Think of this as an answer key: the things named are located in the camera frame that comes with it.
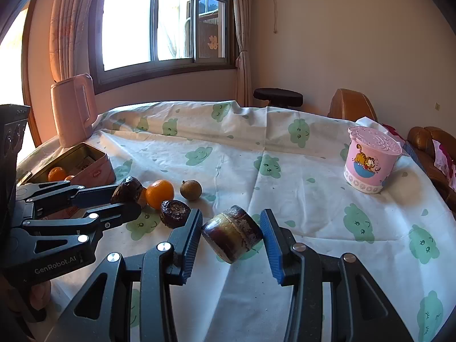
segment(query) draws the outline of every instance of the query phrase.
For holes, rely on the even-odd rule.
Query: beige wall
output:
[[[404,136],[429,125],[456,136],[456,36],[431,0],[277,0],[277,12],[274,34],[273,0],[253,2],[253,88],[301,92],[323,115],[349,88]]]
[[[36,2],[30,29],[28,57],[30,96],[43,142],[56,135],[50,93],[54,80],[49,63],[49,22],[52,3],[53,0]],[[77,71],[88,72],[86,43],[85,51],[80,53]],[[99,113],[121,105],[149,101],[223,101],[233,99],[234,85],[235,70],[208,70],[138,82],[101,93],[95,100]]]

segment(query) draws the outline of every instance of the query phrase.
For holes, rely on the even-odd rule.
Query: pink container with lid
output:
[[[378,193],[402,148],[392,137],[370,127],[350,127],[348,132],[351,141],[343,172],[345,179],[360,192]]]

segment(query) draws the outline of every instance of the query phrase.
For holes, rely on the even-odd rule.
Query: pink lid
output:
[[[402,153],[401,146],[390,136],[381,131],[370,127],[355,126],[348,129],[350,137],[356,139],[372,149],[379,150],[390,155],[400,155]]]

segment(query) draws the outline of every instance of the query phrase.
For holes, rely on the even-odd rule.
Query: hanging cord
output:
[[[274,0],[274,33],[277,33],[277,0]]]

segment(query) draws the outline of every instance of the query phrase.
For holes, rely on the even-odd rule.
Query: wooden window trim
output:
[[[21,77],[22,77],[22,97],[24,99],[24,105],[30,107],[30,113],[28,117],[28,125],[33,139],[35,147],[42,144],[40,133],[38,132],[38,126],[36,125],[35,114],[33,113],[33,107],[31,104],[30,96],[30,84],[28,76],[28,52],[29,52],[29,41],[30,41],[30,28],[31,21],[33,18],[33,12],[35,10],[37,0],[30,0],[26,20],[24,22],[24,31],[22,32],[22,52],[21,52]]]
[[[191,65],[163,68],[149,72],[132,74],[130,76],[115,79],[109,82],[100,82],[97,75],[97,57],[96,57],[96,17],[97,17],[97,1],[92,0],[88,14],[88,30],[87,30],[87,48],[88,48],[88,64],[90,76],[93,79],[93,87],[95,95],[105,91],[113,90],[118,87],[131,85],[136,82],[147,81],[154,78],[172,76],[182,73],[201,72],[204,70],[225,70],[236,69],[236,58],[239,55],[239,46],[235,34],[234,22],[234,5],[233,0],[227,0],[227,11],[229,13],[229,27],[227,37],[231,43],[229,52],[227,53],[227,62],[225,63],[192,63]]]

